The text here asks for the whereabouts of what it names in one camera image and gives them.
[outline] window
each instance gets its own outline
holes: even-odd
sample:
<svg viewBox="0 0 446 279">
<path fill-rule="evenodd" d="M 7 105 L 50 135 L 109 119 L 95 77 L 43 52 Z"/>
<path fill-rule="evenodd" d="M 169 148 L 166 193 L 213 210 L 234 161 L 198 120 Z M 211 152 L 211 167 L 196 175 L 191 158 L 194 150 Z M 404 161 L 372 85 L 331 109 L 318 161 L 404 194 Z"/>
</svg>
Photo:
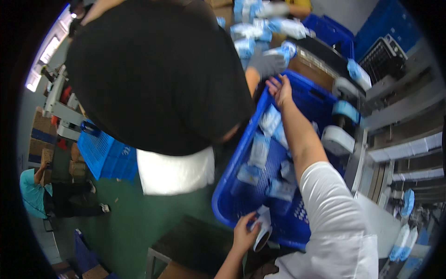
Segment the window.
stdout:
<svg viewBox="0 0 446 279">
<path fill-rule="evenodd" d="M 68 35 L 68 29 L 73 18 L 70 14 L 70 6 L 68 5 L 56 22 L 51 27 L 45 39 L 40 46 L 39 51 L 34 59 L 34 64 L 31 66 L 28 78 L 26 79 L 25 87 L 35 92 L 37 85 L 40 82 L 40 70 L 43 65 L 51 61 L 52 56 L 60 46 L 61 42 Z"/>
<path fill-rule="evenodd" d="M 45 48 L 45 50 L 42 53 L 42 56 L 40 57 L 40 60 L 42 60 L 45 64 L 48 63 L 53 56 L 53 54 L 56 52 L 56 49 L 59 47 L 60 41 L 57 39 L 56 36 L 54 36 L 48 46 Z"/>
</svg>

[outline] white cloth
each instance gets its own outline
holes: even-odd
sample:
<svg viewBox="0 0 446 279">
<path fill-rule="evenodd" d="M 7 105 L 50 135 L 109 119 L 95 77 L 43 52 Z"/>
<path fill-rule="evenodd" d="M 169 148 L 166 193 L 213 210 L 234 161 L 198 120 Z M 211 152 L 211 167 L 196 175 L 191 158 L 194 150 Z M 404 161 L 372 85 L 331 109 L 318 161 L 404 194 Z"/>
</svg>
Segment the white cloth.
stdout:
<svg viewBox="0 0 446 279">
<path fill-rule="evenodd" d="M 311 230 L 306 253 L 277 258 L 279 272 L 265 279 L 378 278 L 377 237 L 341 175 L 327 162 L 314 163 L 300 190 Z"/>
<path fill-rule="evenodd" d="M 208 147 L 192 155 L 167 156 L 136 150 L 144 195 L 178 195 L 214 183 L 214 150 Z"/>
</svg>

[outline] black pants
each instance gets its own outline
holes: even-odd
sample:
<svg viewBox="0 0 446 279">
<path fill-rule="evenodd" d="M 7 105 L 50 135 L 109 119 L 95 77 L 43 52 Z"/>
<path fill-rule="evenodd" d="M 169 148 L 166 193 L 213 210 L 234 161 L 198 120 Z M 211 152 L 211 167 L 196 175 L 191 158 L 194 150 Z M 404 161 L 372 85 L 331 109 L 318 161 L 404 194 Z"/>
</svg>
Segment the black pants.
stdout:
<svg viewBox="0 0 446 279">
<path fill-rule="evenodd" d="M 50 199 L 52 205 L 48 205 L 48 207 L 58 218 L 90 217 L 104 214 L 100 205 L 84 207 L 69 201 L 72 196 L 81 195 L 90 190 L 89 183 L 53 183 L 53 197 Z"/>
</svg>

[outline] white sleeve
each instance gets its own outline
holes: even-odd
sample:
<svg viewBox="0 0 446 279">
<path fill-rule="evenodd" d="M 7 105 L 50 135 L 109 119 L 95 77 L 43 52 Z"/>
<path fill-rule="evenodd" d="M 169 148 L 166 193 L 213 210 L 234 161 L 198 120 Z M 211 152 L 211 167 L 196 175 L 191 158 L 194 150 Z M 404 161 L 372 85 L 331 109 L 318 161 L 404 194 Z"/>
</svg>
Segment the white sleeve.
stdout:
<svg viewBox="0 0 446 279">
<path fill-rule="evenodd" d="M 309 166 L 299 185 L 310 222 L 306 253 L 276 260 L 265 278 L 378 278 L 376 235 L 341 175 L 327 162 Z"/>
</svg>

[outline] green floor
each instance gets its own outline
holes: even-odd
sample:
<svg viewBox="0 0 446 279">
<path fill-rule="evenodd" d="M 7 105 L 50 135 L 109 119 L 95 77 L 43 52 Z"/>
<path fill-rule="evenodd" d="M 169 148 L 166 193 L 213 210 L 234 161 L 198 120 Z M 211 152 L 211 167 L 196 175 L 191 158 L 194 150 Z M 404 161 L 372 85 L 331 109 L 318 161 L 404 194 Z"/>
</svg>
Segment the green floor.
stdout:
<svg viewBox="0 0 446 279">
<path fill-rule="evenodd" d="M 75 229 L 80 229 L 89 248 L 99 255 L 109 270 L 124 279 L 144 278 L 147 248 L 172 228 L 182 215 L 223 227 L 214 217 L 211 198 L 233 148 L 225 150 L 217 156 L 215 184 L 189 194 L 144 196 L 138 176 L 131 182 L 117 182 L 116 179 L 94 181 L 97 193 L 89 194 L 89 202 L 94 203 L 97 199 L 108 204 L 111 213 L 100 217 L 59 219 L 54 236 L 61 258 L 75 259 L 73 235 Z M 66 161 L 64 158 L 67 156 L 69 151 L 56 151 L 54 161 Z"/>
</svg>

